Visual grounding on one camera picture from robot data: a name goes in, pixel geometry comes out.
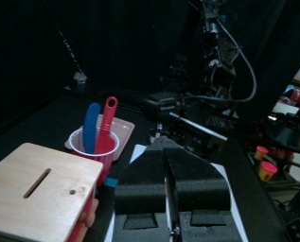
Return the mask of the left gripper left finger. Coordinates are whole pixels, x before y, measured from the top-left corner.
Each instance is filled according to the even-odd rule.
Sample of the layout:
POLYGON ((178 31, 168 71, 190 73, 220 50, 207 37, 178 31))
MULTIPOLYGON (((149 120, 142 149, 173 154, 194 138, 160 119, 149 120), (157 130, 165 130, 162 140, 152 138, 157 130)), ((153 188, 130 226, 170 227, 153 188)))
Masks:
POLYGON ((114 192, 113 242, 170 242, 161 137, 121 173, 114 192))

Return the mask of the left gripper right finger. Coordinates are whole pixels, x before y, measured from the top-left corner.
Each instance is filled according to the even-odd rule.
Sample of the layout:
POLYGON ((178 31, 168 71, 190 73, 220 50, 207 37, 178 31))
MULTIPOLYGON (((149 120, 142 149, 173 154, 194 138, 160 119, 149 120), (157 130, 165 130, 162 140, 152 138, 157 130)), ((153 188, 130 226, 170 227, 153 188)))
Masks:
POLYGON ((170 139, 164 140, 164 158, 174 241, 243 242, 219 170, 170 139))

